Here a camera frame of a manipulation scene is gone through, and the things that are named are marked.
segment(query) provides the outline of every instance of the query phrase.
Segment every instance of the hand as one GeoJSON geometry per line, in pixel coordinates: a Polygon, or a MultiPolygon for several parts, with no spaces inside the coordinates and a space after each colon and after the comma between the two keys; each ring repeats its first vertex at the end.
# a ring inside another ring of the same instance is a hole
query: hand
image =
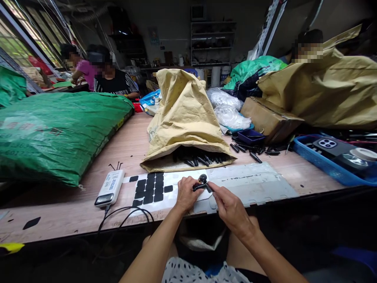
{"type": "Polygon", "coordinates": [[[186,214],[194,206],[200,194],[204,192],[204,189],[192,190],[192,186],[197,183],[199,183],[198,180],[195,180],[191,176],[188,178],[183,177],[182,180],[178,182],[178,196],[174,207],[179,210],[182,215],[186,214]]]}
{"type": "Polygon", "coordinates": [[[252,237],[258,226],[249,219],[242,201],[225,187],[219,187],[212,182],[208,182],[208,185],[213,190],[219,216],[228,228],[240,240],[252,237]]]}

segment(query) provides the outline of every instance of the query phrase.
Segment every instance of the yellow tape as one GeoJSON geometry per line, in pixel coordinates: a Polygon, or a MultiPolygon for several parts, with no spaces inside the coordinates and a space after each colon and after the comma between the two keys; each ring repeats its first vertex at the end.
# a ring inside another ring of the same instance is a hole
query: yellow tape
{"type": "Polygon", "coordinates": [[[6,243],[0,244],[0,248],[6,248],[9,254],[14,254],[19,252],[25,245],[21,243],[6,243]]]}

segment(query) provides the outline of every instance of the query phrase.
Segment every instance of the striped shirt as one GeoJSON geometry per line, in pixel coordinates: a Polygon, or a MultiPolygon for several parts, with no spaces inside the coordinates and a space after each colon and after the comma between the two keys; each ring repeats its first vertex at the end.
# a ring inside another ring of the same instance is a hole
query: striped shirt
{"type": "Polygon", "coordinates": [[[115,77],[111,80],[103,78],[102,74],[98,74],[94,78],[94,91],[124,96],[131,92],[139,92],[139,87],[128,74],[115,69],[115,77]]]}

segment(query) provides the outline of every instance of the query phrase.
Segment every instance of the white bucket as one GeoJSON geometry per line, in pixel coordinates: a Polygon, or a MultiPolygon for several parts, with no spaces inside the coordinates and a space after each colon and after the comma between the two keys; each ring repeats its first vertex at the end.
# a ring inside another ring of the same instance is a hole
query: white bucket
{"type": "Polygon", "coordinates": [[[227,76],[230,74],[230,72],[231,72],[231,67],[230,66],[223,66],[221,68],[220,85],[223,84],[223,82],[225,81],[225,79],[227,78],[227,76]]]}

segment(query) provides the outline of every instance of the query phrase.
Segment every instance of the kraft paper bag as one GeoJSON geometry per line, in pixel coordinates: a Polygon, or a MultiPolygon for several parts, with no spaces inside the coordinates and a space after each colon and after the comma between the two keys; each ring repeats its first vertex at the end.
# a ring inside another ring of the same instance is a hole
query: kraft paper bag
{"type": "Polygon", "coordinates": [[[148,126],[149,151],[140,166],[148,172],[175,172],[231,164],[236,158],[221,136],[220,125],[205,93],[205,81],[179,69],[159,70],[156,78],[162,100],[148,126]],[[220,164],[214,162],[209,167],[174,164],[171,153],[181,145],[225,153],[230,159],[220,164]]]}
{"type": "Polygon", "coordinates": [[[292,63],[261,77],[263,98],[315,127],[377,128],[377,63],[364,56],[344,56],[335,48],[360,29],[325,42],[323,58],[292,63]]]}

